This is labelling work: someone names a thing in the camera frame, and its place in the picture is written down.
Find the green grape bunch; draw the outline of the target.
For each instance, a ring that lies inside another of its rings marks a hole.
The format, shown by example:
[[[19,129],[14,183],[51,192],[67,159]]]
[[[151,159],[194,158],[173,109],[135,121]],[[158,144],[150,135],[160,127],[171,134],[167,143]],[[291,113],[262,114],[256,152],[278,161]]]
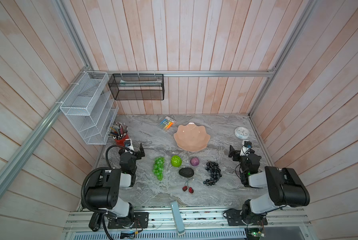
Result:
[[[159,181],[163,180],[163,171],[165,166],[165,158],[164,157],[158,157],[154,161],[153,165],[153,174],[156,176],[156,178]]]

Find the black grape bunch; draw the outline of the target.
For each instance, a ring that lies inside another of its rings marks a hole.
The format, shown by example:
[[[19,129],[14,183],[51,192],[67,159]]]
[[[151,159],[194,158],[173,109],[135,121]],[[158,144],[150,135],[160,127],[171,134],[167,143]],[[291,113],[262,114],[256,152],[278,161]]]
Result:
[[[222,177],[221,169],[217,162],[207,162],[205,170],[209,174],[209,178],[203,181],[206,186],[214,186]]]

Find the green striped melon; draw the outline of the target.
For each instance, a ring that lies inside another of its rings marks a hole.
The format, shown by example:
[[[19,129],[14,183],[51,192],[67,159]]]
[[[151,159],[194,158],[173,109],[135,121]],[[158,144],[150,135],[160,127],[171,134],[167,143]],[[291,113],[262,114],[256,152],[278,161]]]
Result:
[[[172,165],[173,167],[179,168],[179,167],[182,165],[182,159],[181,159],[181,157],[179,157],[179,156],[177,156],[177,155],[172,156],[172,158],[171,158],[171,165]]]

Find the purple fig fruit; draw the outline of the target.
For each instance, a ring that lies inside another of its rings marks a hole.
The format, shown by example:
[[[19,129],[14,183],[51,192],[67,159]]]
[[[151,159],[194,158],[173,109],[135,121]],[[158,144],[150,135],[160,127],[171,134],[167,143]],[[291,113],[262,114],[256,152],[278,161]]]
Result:
[[[200,164],[200,159],[198,157],[193,157],[190,160],[190,164],[194,167],[197,167]]]

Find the dark avocado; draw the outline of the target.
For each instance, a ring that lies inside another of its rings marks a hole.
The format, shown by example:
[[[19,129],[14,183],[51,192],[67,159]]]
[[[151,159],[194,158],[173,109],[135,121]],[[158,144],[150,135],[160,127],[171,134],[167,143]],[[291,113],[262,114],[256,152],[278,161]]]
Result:
[[[194,174],[195,174],[194,170],[189,167],[181,168],[179,170],[179,175],[185,178],[191,178],[194,176]]]

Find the red cherry pair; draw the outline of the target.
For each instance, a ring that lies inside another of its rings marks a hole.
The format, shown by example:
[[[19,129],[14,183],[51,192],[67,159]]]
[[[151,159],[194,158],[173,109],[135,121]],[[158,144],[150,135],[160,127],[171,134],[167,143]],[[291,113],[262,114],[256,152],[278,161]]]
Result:
[[[182,187],[183,192],[188,191],[190,194],[194,193],[194,189],[192,187],[189,186],[189,180],[187,180],[184,184],[184,186]]]

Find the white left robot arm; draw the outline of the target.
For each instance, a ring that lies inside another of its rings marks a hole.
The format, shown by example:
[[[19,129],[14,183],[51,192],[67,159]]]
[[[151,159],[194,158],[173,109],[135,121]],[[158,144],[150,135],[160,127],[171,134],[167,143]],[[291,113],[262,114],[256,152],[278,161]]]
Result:
[[[113,168],[108,153],[113,148],[119,148],[120,168]],[[107,167],[92,170],[84,179],[81,187],[82,207],[89,211],[117,220],[121,225],[128,226],[134,222],[134,209],[131,203],[123,201],[120,188],[133,187],[136,181],[137,160],[145,156],[143,145],[135,151],[131,141],[127,140],[125,146],[111,145],[107,148],[105,159]]]

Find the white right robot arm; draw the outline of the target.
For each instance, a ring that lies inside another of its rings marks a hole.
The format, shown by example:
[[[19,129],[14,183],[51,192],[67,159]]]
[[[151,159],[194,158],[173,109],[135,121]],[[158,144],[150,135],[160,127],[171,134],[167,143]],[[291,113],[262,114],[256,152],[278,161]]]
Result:
[[[253,224],[286,206],[309,205],[309,192],[294,169],[266,166],[263,172],[259,171],[262,157],[252,149],[251,142],[245,141],[240,150],[230,146],[228,157],[239,163],[238,177],[245,187],[268,190],[258,198],[245,201],[241,211],[243,222]]]

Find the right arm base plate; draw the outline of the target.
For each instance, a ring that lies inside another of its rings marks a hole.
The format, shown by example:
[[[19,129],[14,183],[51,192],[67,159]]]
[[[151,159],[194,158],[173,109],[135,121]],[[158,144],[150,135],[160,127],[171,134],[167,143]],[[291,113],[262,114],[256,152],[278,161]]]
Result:
[[[229,226],[266,226],[268,221],[265,215],[247,214],[244,210],[228,209],[223,217],[227,219]]]

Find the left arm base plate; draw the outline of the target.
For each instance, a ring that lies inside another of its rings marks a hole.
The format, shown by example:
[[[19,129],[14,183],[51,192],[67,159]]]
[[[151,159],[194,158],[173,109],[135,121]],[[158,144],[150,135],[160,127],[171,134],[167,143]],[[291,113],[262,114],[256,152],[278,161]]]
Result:
[[[117,218],[115,220],[109,220],[108,228],[109,229],[131,229],[139,228],[146,229],[149,223],[149,213],[148,212],[136,212],[132,215],[129,214],[125,218]]]

